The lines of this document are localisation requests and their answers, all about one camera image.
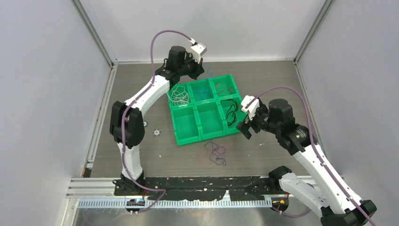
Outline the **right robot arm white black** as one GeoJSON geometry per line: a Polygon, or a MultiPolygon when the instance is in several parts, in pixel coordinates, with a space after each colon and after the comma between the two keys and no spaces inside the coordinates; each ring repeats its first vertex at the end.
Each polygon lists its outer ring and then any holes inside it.
{"type": "Polygon", "coordinates": [[[285,99],[274,99],[268,105],[254,96],[245,96],[241,111],[246,113],[237,129],[247,138],[255,133],[270,132],[309,172],[318,188],[302,181],[286,166],[269,173],[269,188],[274,193],[282,191],[296,197],[312,210],[324,226],[363,226],[368,223],[377,208],[371,200],[357,195],[332,167],[316,138],[306,126],[296,123],[292,106],[285,99]]]}

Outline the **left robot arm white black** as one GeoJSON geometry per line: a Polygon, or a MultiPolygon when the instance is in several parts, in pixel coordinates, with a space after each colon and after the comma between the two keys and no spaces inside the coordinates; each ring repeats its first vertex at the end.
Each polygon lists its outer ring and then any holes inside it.
{"type": "Polygon", "coordinates": [[[163,65],[156,69],[150,81],[133,97],[112,105],[110,134],[120,149],[121,180],[133,195],[144,190],[143,168],[140,163],[140,143],[145,135],[144,115],[164,94],[168,93],[182,76],[197,79],[203,72],[203,55],[207,48],[195,43],[186,50],[172,46],[163,65]]]}

